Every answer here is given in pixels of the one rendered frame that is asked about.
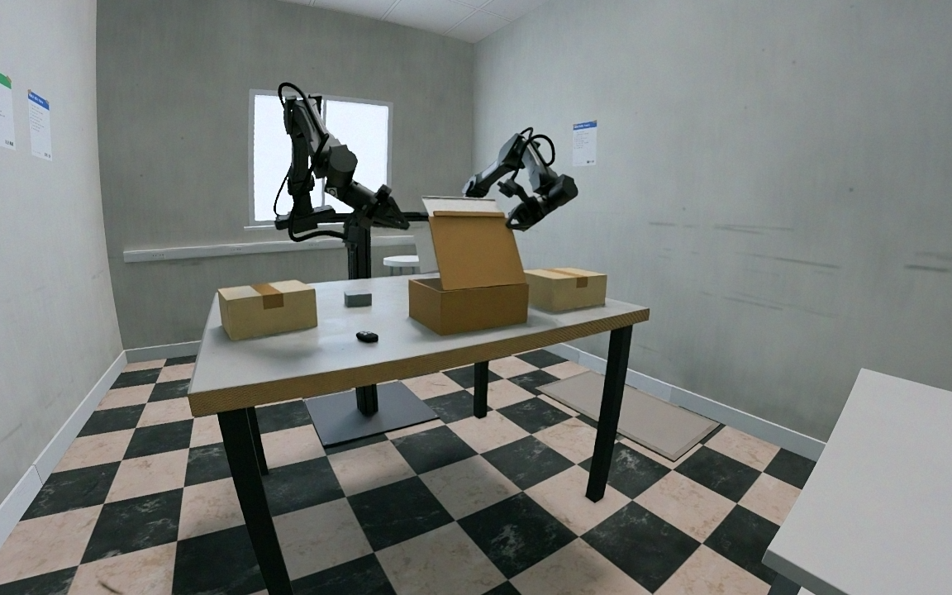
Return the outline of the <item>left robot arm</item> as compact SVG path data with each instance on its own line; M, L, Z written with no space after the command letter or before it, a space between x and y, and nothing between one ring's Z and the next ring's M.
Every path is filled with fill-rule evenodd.
M526 139L521 133L515 133L511 139L507 140L505 145L500 148L498 157L493 164L488 166L483 172L474 174L474 176L466 182L464 191L462 191L464 198L484 198L484 196L487 196L488 190L493 183L497 182L502 176L505 176L505 174L513 172L513 170L515 172L519 160L519 151L521 151L525 143ZM531 183L532 192L539 193L539 197L543 198L543 201L548 202L547 207L550 207L548 214L551 214L552 211L558 207L565 206L565 204L572 199L577 198L578 188L577 184L574 183L574 178L569 177L567 174L558 176L556 172L553 172L550 166L545 167L543 160L539 157L536 150L534 150L531 142L526 146L526 150L522 156L521 167L519 167L519 169L525 168L530 178L528 180ZM507 198L512 198L518 189L518 185L513 183L510 179L506 179L505 183L498 181L497 185L500 186L499 192L505 193ZM541 195L542 193L543 195Z

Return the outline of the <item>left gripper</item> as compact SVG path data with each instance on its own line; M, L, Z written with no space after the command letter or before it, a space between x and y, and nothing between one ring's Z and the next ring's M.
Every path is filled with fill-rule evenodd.
M510 180L513 183L516 183L512 179ZM507 219L506 226L507 229L526 232L529 227L536 225L536 223L539 223L540 220L543 220L543 218L547 216L547 214L550 212L550 207L547 207L548 202L543 201L543 198L536 198L534 195L528 197L524 191L524 186L521 186L518 183L516 184L518 185L518 189L514 195L517 195L519 199L521 199L521 202L519 202L518 206L514 207L512 211L510 211L510 214L507 214L509 215L507 216L509 218ZM516 219L514 217L516 217ZM518 221L516 225L511 223L513 219Z

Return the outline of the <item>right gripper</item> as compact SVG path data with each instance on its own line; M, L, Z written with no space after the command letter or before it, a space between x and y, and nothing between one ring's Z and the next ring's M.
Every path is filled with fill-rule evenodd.
M348 192L343 203L345 206L354 208L354 213L352 213L345 220L343 225L344 240L341 240L341 242L345 242L346 244L349 225L351 225L351 222L354 221L355 217L358 217L358 222L360 223L359 226L363 227L368 232L370 231L371 227L380 227L380 229L394 229L404 232L407 232L409 227L411 227L404 215L401 214L400 208L397 206L396 201L390 197L393 190L384 183L380 186L376 193L374 191L370 191L369 188L366 188L366 186L360 184L359 182L356 182L356 185L354 184L354 186L351 186L351 191L354 192ZM394 219L399 220L400 223L386 218L386 214L392 215Z

